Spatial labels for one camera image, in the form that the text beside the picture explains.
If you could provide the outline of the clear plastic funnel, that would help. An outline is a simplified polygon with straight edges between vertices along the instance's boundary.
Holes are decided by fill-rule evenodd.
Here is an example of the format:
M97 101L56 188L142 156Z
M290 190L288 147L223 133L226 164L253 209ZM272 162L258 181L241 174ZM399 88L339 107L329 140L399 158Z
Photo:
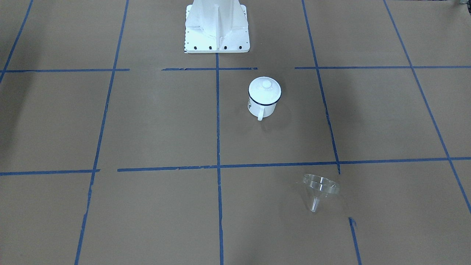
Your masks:
M339 183L314 174L304 174L302 183L310 198L309 210L313 213L318 211L321 200L340 193Z

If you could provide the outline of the white enamel mug blue rim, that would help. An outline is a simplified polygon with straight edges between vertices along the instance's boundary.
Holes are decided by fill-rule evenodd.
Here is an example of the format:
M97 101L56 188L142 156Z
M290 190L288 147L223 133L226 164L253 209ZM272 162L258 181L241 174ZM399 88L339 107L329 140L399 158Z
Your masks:
M274 112L276 104L269 106L259 105L248 96L247 108L252 115L257 117L258 121L262 121L264 118L270 116Z

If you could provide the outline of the white mug lid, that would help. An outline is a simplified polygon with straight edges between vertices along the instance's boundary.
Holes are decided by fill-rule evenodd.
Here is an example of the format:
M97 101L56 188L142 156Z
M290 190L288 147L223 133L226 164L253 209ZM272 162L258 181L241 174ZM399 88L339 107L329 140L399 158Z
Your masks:
M281 99L281 86L271 77L258 77L249 84L248 95L259 105L273 105Z

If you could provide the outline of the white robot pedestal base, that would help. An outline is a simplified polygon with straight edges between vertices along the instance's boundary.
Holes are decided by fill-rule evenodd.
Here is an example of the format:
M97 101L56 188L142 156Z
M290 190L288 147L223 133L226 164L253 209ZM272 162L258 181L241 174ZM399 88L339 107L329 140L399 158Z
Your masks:
M185 9L186 53L247 53L247 8L239 0L194 0Z

